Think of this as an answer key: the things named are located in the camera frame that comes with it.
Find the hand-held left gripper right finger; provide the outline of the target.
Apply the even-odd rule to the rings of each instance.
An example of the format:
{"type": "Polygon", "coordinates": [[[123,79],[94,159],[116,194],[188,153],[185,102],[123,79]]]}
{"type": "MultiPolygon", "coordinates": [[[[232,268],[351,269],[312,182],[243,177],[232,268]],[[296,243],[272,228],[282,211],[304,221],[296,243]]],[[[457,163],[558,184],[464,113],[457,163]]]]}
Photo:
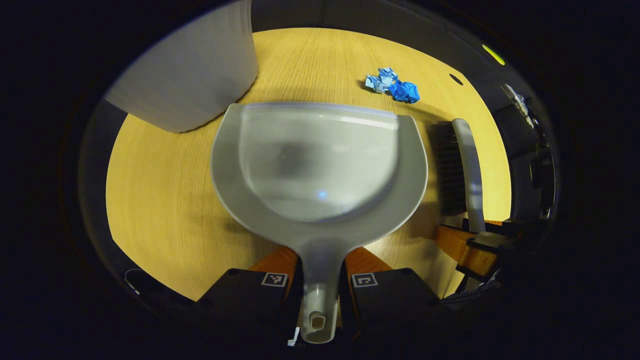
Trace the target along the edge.
{"type": "Polygon", "coordinates": [[[430,335],[446,306],[411,268],[391,268],[366,248],[342,264],[342,333],[350,343],[391,343],[430,335]]]}

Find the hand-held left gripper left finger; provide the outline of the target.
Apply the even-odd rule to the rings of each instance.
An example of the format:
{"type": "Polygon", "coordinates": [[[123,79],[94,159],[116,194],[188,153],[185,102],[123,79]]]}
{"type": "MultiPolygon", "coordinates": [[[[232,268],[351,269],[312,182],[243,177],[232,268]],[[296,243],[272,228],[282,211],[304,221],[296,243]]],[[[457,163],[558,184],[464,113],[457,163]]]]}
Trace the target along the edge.
{"type": "Polygon", "coordinates": [[[230,268],[198,300],[206,324],[259,343],[295,340],[303,292],[302,262],[279,247],[249,269],[230,268]]]}

